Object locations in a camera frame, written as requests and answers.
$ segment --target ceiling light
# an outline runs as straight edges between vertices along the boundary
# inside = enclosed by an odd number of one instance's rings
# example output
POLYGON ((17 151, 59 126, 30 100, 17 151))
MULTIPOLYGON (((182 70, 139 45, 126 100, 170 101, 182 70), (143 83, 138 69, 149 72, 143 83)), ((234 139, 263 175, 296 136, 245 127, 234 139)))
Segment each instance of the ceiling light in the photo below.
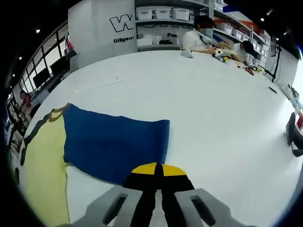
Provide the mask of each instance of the ceiling light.
POLYGON ((267 16, 269 16, 274 10, 271 9, 270 11, 268 11, 268 13, 266 14, 267 16))

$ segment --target desk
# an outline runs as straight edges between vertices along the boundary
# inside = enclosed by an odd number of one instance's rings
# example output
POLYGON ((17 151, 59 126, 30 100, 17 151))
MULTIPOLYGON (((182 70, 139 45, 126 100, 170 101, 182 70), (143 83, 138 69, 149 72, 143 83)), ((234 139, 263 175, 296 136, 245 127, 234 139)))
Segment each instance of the desk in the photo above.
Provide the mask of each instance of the desk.
MULTIPOLYGON (((77 70, 42 103, 26 135, 45 114, 67 102, 137 120, 169 119, 166 163, 186 171, 196 188, 228 205, 238 221, 270 226, 286 208, 303 161, 286 144, 285 126, 293 107, 261 74, 251 76, 233 61, 193 55, 132 53, 77 70)), ((74 167, 67 173, 74 222, 112 185, 74 167)), ((22 170, 20 181, 26 184, 22 170)))

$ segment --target white shirt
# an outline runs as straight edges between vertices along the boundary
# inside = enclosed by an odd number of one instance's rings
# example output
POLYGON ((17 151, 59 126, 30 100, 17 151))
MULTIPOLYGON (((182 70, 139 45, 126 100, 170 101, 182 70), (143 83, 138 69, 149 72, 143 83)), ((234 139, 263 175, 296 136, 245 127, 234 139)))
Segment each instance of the white shirt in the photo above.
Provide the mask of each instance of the white shirt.
POLYGON ((182 37, 182 49, 200 51, 208 48, 209 45, 202 42, 199 32, 195 29, 186 32, 182 37))
POLYGON ((241 50, 240 43, 234 44, 232 49, 237 53, 238 58, 240 58, 242 62, 248 60, 249 54, 246 53, 245 50, 241 50))

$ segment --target computer monitor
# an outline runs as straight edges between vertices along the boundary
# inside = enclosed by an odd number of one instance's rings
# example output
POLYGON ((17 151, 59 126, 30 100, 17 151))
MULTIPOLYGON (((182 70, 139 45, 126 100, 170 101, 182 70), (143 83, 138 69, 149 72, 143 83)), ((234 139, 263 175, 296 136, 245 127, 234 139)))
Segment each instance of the computer monitor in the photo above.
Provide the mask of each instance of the computer monitor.
POLYGON ((41 72, 39 72, 34 78, 33 81, 35 83, 36 88, 39 88, 47 79, 50 78, 48 68, 45 68, 41 72))
POLYGON ((70 70, 70 61, 65 56, 63 56, 51 65, 51 69, 54 77, 59 76, 60 74, 63 74, 70 70))

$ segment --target person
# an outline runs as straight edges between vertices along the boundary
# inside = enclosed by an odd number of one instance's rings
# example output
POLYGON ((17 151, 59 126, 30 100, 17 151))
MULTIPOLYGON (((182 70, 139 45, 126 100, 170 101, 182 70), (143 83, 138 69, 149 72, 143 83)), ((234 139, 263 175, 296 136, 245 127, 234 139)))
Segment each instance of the person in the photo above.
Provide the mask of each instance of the person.
POLYGON ((254 47, 249 41, 243 41, 242 43, 237 43, 232 46, 232 49, 237 54, 232 54, 232 59, 243 62, 244 64, 248 63, 249 54, 254 52, 254 47))
POLYGON ((30 95, 29 93, 26 93, 24 90, 20 91, 20 98, 23 100, 21 106, 25 106, 26 108, 30 108, 32 105, 30 103, 30 95))
MULTIPOLYGON (((186 32, 182 37, 182 49, 200 53, 215 54, 217 48, 212 47, 210 44, 205 42, 202 34, 200 33, 201 29, 213 29, 214 26, 214 21, 208 16, 196 16, 194 20, 194 29, 186 32)), ((220 42, 217 47, 224 49, 229 48, 230 46, 227 43, 220 42)))

